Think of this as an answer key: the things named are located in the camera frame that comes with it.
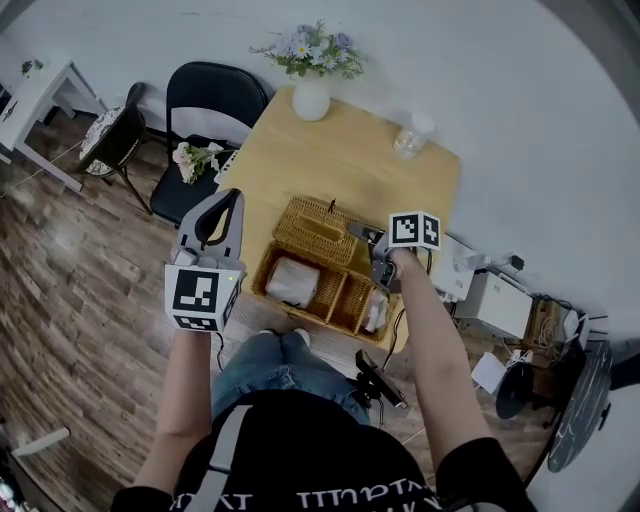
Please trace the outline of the pink flower bouquet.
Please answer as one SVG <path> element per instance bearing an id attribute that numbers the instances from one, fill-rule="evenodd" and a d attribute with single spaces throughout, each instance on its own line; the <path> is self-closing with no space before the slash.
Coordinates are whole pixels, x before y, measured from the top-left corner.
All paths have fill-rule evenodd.
<path id="1" fill-rule="evenodd" d="M 181 142 L 172 153 L 172 160 L 178 166 L 182 181 L 185 184 L 193 185 L 207 171 L 220 171 L 218 157 L 228 156 L 231 149 L 224 149 L 215 142 L 211 142 L 207 147 L 198 147 L 187 142 Z"/>

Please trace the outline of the person's right forearm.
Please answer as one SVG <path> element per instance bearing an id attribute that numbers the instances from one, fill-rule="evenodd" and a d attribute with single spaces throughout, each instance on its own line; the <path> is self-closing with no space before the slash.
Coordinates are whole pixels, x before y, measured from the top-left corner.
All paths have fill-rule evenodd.
<path id="1" fill-rule="evenodd" d="M 414 380 L 432 463 L 491 431 L 471 378 L 466 347 L 417 256 L 392 251 L 401 284 Z"/>

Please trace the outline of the white side table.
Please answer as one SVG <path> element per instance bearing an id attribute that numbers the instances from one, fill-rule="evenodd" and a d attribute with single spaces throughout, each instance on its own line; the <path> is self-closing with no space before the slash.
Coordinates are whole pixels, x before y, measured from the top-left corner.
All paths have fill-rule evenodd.
<path id="1" fill-rule="evenodd" d="M 47 106 L 56 104 L 68 117 L 75 116 L 70 104 L 60 93 L 66 82 L 86 100 L 91 112 L 102 115 L 107 111 L 103 101 L 89 87 L 73 61 L 68 57 L 56 57 L 40 70 L 33 71 L 21 83 L 0 113 L 0 161 L 10 165 L 14 153 L 19 152 L 62 181 L 66 187 L 80 192 L 83 188 L 81 182 L 63 172 L 26 143 L 27 136 L 36 121 L 45 114 Z"/>

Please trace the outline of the wicker basket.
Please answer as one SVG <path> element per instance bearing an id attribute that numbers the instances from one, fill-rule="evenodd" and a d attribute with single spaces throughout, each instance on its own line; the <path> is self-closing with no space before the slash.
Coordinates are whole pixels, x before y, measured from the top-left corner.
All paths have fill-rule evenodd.
<path id="1" fill-rule="evenodd" d="M 372 279 L 366 243 L 347 230 L 355 219 L 326 202 L 295 197 L 287 205 L 272 232 L 251 289 L 280 309 L 348 334 L 360 341 L 389 347 L 386 339 L 399 296 L 388 294 L 383 325 L 366 329 L 373 295 L 379 286 Z M 316 290 L 308 305 L 291 299 L 271 298 L 267 285 L 277 263 L 289 259 L 319 272 Z"/>

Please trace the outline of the person's blue jeans legs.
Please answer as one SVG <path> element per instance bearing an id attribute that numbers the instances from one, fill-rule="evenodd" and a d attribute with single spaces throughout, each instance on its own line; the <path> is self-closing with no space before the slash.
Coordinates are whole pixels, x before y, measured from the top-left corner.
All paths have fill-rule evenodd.
<path id="1" fill-rule="evenodd" d="M 314 355 L 292 331 L 254 335 L 245 341 L 212 381 L 212 415 L 222 414 L 242 396 L 265 390 L 297 390 L 340 405 L 358 423 L 370 423 L 347 377 Z"/>

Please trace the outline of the black office chair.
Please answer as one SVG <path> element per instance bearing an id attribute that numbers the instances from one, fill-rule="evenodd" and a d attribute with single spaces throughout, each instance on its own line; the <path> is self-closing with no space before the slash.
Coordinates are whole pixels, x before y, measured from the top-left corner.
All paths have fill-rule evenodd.
<path id="1" fill-rule="evenodd" d="M 616 343 L 612 355 L 610 390 L 640 384 L 640 338 Z"/>

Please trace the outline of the patterned seat cushion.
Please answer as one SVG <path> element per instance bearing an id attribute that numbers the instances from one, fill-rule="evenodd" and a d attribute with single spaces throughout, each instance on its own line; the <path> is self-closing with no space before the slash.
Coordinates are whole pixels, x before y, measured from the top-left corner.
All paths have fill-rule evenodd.
<path id="1" fill-rule="evenodd" d="M 145 130 L 137 107 L 108 110 L 93 122 L 81 143 L 79 170 L 106 177 L 123 169 L 142 143 Z"/>

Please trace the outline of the black folding chair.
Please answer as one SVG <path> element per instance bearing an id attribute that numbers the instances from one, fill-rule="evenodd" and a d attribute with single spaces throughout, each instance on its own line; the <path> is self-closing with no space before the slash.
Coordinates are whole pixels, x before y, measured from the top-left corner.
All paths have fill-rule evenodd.
<path id="1" fill-rule="evenodd" d="M 216 192 L 216 172 L 207 171 L 193 185 L 185 184 L 172 153 L 181 142 L 207 147 L 215 142 L 224 149 L 239 146 L 226 139 L 212 139 L 190 129 L 185 137 L 173 129 L 173 111 L 180 108 L 201 109 L 224 114 L 253 128 L 268 105 L 260 83 L 239 68 L 202 61 L 180 66 L 171 76 L 166 94 L 166 154 L 168 166 L 150 198 L 152 213 L 178 226 L 184 215 L 201 200 Z"/>

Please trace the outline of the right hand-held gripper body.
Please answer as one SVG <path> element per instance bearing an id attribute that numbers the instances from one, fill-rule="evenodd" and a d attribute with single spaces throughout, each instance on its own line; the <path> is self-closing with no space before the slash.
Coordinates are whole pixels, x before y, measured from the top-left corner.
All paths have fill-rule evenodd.
<path id="1" fill-rule="evenodd" d="M 388 293 L 399 293 L 400 282 L 391 252 L 398 248 L 441 250 L 440 219 L 423 211 L 393 213 L 389 215 L 387 249 L 371 249 L 372 279 Z"/>

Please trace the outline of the white flat board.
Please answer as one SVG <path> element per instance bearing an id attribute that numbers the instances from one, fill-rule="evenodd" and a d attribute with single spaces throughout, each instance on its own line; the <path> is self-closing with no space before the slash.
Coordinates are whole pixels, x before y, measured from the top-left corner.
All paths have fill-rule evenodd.
<path id="1" fill-rule="evenodd" d="M 18 447 L 11 452 L 14 457 L 26 457 L 37 454 L 70 436 L 70 431 L 67 427 L 63 427 L 52 431 L 43 437 L 40 437 L 34 441 L 27 443 L 24 446 Z"/>

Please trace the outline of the person's black shirt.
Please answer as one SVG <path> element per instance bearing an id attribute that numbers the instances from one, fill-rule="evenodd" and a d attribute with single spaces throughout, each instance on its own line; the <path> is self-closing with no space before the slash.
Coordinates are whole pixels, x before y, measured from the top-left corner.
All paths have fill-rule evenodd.
<path id="1" fill-rule="evenodd" d="M 222 496 L 207 512 L 536 512 L 498 441 L 449 453 L 430 488 L 399 441 L 297 390 L 251 392 Z"/>

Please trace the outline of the white paper sheet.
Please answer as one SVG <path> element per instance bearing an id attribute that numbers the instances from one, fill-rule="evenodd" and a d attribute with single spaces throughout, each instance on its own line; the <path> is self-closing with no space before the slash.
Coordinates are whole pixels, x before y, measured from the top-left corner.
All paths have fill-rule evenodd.
<path id="1" fill-rule="evenodd" d="M 506 366 L 490 352 L 485 352 L 471 372 L 471 378 L 477 388 L 493 395 L 507 373 Z"/>

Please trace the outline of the white toaster oven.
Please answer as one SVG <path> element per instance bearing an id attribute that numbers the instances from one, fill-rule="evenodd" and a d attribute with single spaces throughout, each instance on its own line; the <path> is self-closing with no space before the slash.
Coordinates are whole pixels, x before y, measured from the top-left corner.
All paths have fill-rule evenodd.
<path id="1" fill-rule="evenodd" d="M 462 271 L 459 261 L 474 254 L 480 253 L 476 253 L 448 234 L 443 235 L 441 250 L 431 267 L 430 278 L 444 303 L 456 303 L 466 299 L 474 272 Z"/>

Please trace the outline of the white microwave oven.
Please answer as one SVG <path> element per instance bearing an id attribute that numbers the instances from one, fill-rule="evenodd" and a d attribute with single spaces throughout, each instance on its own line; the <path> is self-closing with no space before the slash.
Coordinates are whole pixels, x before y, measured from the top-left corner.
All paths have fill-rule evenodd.
<path id="1" fill-rule="evenodd" d="M 508 276 L 482 272 L 473 276 L 454 317 L 502 338 L 523 339 L 532 303 L 532 297 Z"/>

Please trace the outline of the clear plastic bottle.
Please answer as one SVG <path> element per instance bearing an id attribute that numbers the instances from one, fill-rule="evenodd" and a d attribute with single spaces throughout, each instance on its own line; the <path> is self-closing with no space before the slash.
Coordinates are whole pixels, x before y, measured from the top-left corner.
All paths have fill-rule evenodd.
<path id="1" fill-rule="evenodd" d="M 432 139 L 435 123 L 430 115 L 413 113 L 396 136 L 394 150 L 403 159 L 411 159 Z"/>

